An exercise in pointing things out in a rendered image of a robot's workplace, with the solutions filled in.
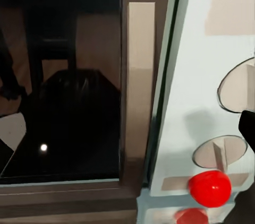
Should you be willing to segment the microwave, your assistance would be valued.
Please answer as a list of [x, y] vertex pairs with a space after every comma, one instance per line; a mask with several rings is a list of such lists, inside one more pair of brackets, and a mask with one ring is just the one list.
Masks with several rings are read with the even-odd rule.
[[0, 206], [219, 208], [255, 182], [255, 0], [0, 0], [0, 116], [21, 110]]

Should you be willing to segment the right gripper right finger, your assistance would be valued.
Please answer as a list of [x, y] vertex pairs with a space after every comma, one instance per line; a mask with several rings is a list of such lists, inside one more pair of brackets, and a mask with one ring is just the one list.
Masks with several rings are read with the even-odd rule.
[[243, 111], [239, 122], [239, 130], [255, 152], [255, 112]]

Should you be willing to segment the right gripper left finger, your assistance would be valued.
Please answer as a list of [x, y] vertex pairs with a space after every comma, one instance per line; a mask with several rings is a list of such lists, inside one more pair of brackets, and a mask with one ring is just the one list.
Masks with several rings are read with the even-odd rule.
[[28, 130], [23, 110], [0, 116], [0, 174]]

